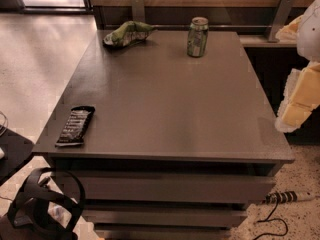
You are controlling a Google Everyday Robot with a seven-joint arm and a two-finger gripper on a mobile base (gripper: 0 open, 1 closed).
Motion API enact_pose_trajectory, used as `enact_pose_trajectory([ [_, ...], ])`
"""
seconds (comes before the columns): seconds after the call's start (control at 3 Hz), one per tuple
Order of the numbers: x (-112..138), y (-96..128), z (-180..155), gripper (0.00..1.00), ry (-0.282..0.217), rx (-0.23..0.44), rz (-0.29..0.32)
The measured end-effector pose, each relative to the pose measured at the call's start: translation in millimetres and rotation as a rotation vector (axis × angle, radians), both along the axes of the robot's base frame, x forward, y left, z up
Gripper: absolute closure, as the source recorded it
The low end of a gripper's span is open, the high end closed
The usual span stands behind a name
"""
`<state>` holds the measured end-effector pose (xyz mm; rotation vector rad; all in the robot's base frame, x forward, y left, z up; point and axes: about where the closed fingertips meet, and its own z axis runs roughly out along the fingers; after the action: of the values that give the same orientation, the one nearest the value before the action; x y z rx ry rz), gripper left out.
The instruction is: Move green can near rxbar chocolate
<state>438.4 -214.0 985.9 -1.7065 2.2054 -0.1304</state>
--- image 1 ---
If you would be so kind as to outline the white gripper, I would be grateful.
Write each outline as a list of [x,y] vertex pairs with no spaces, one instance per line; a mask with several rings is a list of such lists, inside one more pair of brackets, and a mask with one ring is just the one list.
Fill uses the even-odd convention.
[[299,129],[320,105],[320,0],[314,0],[277,33],[279,41],[295,40],[297,52],[310,62],[302,70],[292,69],[283,92],[275,128],[283,133]]

